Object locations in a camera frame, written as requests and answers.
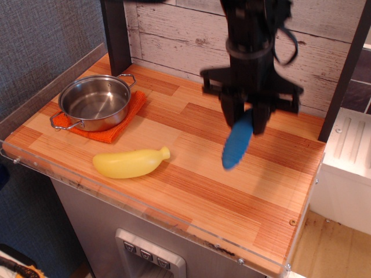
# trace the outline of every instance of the wood plank wall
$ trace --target wood plank wall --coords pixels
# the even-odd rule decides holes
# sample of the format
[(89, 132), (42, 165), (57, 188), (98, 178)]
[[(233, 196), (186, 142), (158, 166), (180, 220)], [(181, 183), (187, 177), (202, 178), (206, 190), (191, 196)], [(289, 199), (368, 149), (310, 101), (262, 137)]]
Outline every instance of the wood plank wall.
[[(299, 42), (299, 56), (284, 77), (304, 87), (301, 111), (325, 117), (343, 69), (365, 0), (297, 0), (286, 25)], [(219, 0), (125, 3), (133, 63), (202, 82), (203, 68), (229, 65), (227, 20)], [(287, 59), (294, 46), (277, 34), (276, 50)]]

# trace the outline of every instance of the orange towel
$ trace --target orange towel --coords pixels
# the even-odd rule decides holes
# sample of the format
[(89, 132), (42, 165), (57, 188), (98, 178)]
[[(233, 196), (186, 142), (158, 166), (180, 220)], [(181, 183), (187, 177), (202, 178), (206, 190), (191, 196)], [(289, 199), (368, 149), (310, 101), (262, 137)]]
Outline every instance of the orange towel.
[[(138, 113), (138, 111), (146, 102), (146, 100), (147, 100), (146, 95), (143, 92), (137, 91), (135, 93), (132, 93), (129, 103), (129, 111), (126, 118), (121, 123), (114, 126), (112, 129), (108, 129), (105, 131), (84, 131), (77, 129), (76, 127), (73, 127), (69, 131), (96, 141), (112, 143), (120, 135), (120, 133), (128, 126), (128, 124)], [(71, 125), (71, 122), (65, 116), (65, 114), (60, 114), (59, 116), (54, 118), (54, 124), (56, 126), (67, 127)]]

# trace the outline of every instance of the stainless steel pot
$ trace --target stainless steel pot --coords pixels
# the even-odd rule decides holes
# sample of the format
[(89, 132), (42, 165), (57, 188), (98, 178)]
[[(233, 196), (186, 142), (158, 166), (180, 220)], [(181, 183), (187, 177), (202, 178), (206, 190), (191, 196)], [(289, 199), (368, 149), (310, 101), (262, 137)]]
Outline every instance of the stainless steel pot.
[[(118, 78), (120, 76), (131, 76), (134, 82), (129, 86)], [(120, 74), (118, 77), (92, 75), (69, 84), (59, 95), (61, 112), (50, 118), (52, 127), (104, 131), (121, 123), (128, 114), (130, 88), (136, 80), (132, 74)], [(54, 125), (53, 119), (61, 113), (70, 119), (71, 126)]]

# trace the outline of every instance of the blue object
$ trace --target blue object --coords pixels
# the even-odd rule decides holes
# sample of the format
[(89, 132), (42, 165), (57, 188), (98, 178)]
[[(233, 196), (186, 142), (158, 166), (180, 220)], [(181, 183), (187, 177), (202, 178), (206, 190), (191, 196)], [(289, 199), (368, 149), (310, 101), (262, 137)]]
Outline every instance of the blue object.
[(0, 164), (0, 190), (9, 181), (9, 172), (3, 164)]
[(221, 161), (227, 170), (235, 167), (248, 149), (253, 134), (252, 109), (246, 110), (243, 116), (235, 122), (227, 141), (225, 142)]

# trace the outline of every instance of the toy banana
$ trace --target toy banana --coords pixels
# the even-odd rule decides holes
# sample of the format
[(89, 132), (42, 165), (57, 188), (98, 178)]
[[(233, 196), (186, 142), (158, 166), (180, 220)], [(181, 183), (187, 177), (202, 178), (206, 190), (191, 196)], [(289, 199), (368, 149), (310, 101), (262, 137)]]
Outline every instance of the toy banana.
[(170, 150), (163, 147), (139, 149), (131, 152), (100, 153), (93, 157), (97, 171), (109, 178), (134, 178), (155, 170), (161, 161), (170, 158)]

